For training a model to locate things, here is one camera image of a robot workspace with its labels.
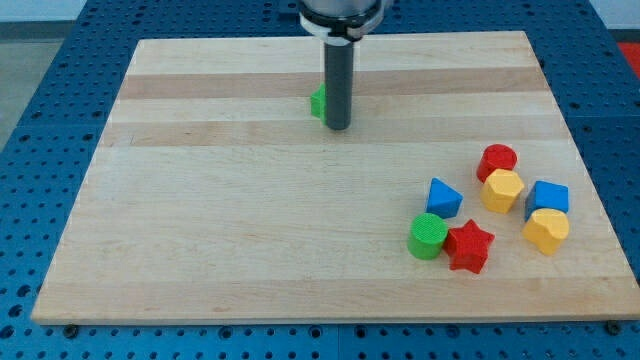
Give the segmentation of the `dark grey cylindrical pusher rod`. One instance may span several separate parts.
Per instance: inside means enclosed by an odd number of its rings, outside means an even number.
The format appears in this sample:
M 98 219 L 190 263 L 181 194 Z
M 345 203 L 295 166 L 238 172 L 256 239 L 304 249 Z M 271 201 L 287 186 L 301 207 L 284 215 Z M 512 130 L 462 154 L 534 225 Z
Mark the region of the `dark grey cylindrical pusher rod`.
M 332 130 L 351 124 L 353 90 L 353 44 L 324 46 L 325 121 Z

